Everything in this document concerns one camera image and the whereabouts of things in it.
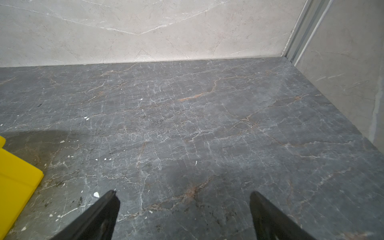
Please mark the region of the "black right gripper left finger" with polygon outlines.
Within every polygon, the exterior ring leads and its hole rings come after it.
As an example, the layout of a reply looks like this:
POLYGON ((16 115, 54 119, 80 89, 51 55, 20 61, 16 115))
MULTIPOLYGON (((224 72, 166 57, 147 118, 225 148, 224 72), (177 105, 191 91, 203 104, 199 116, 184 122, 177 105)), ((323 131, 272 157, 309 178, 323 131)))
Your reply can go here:
POLYGON ((112 239, 121 202, 117 192, 110 190, 66 228, 54 240, 110 240, 112 239))

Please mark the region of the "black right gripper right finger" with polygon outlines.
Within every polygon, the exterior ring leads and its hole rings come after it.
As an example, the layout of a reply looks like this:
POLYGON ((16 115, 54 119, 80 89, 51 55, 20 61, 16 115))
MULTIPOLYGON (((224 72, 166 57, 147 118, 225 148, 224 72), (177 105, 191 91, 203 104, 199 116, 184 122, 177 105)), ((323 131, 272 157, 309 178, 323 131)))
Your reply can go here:
POLYGON ((250 210, 258 240, 315 240, 257 191, 250 195, 250 210))

